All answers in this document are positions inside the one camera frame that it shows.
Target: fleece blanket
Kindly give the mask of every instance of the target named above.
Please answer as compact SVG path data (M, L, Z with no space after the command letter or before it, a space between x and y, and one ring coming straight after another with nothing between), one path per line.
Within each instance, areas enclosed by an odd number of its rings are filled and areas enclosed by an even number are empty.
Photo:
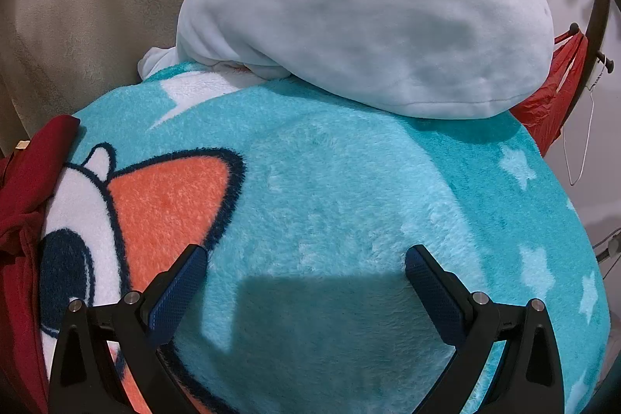
M297 78L215 86L209 71L179 64L76 114L41 243L48 370L72 298L115 303L199 243L204 289L163 354L201 412L409 414L454 351L404 274L424 244L471 291L545 301L566 412L582 409L609 332L603 283L517 120L406 118Z

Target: cartoon character print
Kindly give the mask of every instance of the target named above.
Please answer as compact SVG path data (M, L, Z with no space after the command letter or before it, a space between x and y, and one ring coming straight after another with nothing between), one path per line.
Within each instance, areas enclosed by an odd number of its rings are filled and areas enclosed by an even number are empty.
M119 301L144 290L188 244L213 248L231 220L243 182L241 157L226 149L178 151L115 172L116 152L95 146L84 163L66 164L49 203L40 242L40 326L48 376L66 306ZM111 352L134 409L149 413L118 355ZM167 361L200 412L210 395L172 346Z

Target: white fabric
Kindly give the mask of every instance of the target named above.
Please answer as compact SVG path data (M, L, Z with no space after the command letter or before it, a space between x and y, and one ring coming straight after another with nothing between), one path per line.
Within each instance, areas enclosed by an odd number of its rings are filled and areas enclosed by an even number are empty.
M161 49L153 46L138 62L138 74L142 80L155 74L157 71L179 64L179 57L175 46Z
M545 80L546 0L185 0L180 61L241 62L424 118L485 118Z

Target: dark red cloth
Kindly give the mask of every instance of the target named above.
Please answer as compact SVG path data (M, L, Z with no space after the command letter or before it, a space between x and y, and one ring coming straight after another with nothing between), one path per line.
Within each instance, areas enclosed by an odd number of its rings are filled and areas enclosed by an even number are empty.
M57 116L23 151L0 160L0 367L33 413L47 413L38 321L37 245L45 201L80 121Z
M554 42L561 43L567 37L569 33L558 36ZM510 110L533 136L541 156L545 156L561 133L563 118L567 114L571 99L576 94L580 75L585 66L587 45L586 36L578 31L578 34L573 35L567 43L555 50L550 73L543 85ZM570 65L571 69L558 90Z

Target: blue gripper pad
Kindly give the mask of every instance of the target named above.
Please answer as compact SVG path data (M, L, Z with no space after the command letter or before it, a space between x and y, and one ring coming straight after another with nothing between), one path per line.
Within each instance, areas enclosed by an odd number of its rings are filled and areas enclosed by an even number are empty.
M148 340L151 345L161 346L170 342L206 274L207 252L196 247L148 314Z
M455 281L461 285L457 277L451 278L434 257L423 246L412 246L406 253L406 276L414 287L418 298L423 303L440 338L445 344L459 348L467 336L467 315L449 289L460 290ZM463 298L464 291L458 294Z

